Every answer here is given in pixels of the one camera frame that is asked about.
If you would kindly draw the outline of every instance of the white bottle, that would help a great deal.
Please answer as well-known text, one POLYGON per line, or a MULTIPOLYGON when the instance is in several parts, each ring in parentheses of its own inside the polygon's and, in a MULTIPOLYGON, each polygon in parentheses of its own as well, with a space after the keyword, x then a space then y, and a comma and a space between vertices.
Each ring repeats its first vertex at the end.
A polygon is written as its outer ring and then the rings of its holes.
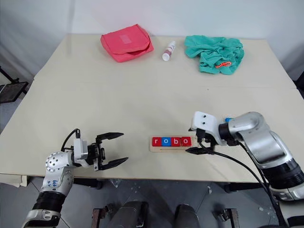
POLYGON ((172 41, 166 48, 166 50, 164 51, 163 55, 162 55, 162 59, 164 61, 168 61, 173 53, 175 49, 175 41, 172 41))

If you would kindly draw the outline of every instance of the white wall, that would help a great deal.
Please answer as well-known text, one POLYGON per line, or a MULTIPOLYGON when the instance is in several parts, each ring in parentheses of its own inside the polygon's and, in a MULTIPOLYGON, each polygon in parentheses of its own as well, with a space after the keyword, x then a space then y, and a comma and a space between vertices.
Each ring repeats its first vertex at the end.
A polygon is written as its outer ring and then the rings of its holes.
POLYGON ((303 10, 304 0, 1 0, 0 63, 9 60, 29 80, 66 33, 139 23, 153 35, 266 38, 296 79, 304 70, 303 10))

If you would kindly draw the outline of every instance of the blue letter block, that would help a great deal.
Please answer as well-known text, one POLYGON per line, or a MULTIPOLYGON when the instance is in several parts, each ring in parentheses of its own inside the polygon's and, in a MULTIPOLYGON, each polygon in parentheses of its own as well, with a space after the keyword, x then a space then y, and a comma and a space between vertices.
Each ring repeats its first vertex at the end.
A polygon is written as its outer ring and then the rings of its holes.
POLYGON ((171 138, 170 137, 162 137, 161 138, 161 146, 171 146, 171 138))

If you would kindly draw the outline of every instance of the blue connector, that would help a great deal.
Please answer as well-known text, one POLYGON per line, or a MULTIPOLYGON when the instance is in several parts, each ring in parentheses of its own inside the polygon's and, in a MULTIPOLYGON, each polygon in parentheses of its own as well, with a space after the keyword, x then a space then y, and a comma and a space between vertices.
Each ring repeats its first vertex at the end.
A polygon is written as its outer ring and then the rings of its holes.
POLYGON ((230 120, 232 120, 233 118, 225 118, 225 122, 229 122, 230 120))

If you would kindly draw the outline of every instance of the red letter block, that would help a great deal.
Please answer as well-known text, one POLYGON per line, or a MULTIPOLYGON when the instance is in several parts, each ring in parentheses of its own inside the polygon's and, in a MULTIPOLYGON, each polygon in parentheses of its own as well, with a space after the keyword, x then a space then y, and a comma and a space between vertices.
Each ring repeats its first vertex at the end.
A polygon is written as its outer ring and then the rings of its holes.
POLYGON ((171 137, 171 146, 181 146, 181 138, 171 137))
POLYGON ((181 138, 181 145, 182 146, 192 146, 191 137, 182 137, 181 138))
POLYGON ((161 137, 153 137, 152 138, 152 146, 162 146, 162 138, 161 137))

